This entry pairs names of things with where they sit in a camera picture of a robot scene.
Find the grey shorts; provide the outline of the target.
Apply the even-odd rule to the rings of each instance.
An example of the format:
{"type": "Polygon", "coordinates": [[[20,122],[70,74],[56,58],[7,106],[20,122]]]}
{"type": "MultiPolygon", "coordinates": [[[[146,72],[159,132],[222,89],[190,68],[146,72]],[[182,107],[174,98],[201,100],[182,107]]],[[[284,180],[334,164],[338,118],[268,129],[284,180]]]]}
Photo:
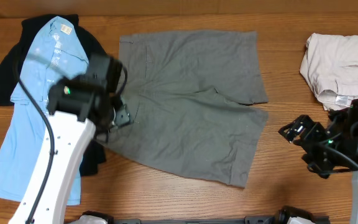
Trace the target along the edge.
{"type": "Polygon", "coordinates": [[[132,123],[97,138],[145,166],[245,187],[268,119],[256,32],[123,35],[132,123]]]}

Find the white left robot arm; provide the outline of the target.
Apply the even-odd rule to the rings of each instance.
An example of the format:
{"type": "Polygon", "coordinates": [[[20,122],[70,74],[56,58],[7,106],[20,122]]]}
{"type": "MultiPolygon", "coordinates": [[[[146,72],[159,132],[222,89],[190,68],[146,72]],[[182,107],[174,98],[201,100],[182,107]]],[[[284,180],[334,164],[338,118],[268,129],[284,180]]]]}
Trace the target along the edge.
{"type": "Polygon", "coordinates": [[[96,133],[132,123],[122,92],[127,68],[108,55],[91,56],[87,70],[49,90],[42,148],[24,197],[10,223],[63,223],[83,153],[96,133]]]}

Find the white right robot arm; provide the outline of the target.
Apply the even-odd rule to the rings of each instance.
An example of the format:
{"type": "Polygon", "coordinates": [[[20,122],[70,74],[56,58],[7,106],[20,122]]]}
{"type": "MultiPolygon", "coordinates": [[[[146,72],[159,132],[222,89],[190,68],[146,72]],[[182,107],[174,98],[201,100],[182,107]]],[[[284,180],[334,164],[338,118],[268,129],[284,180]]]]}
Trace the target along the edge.
{"type": "Polygon", "coordinates": [[[303,148],[307,169],[319,177],[352,173],[351,223],[358,223],[358,99],[348,108],[331,110],[328,118],[330,124],[325,128],[308,115],[301,115],[278,132],[303,148]]]}

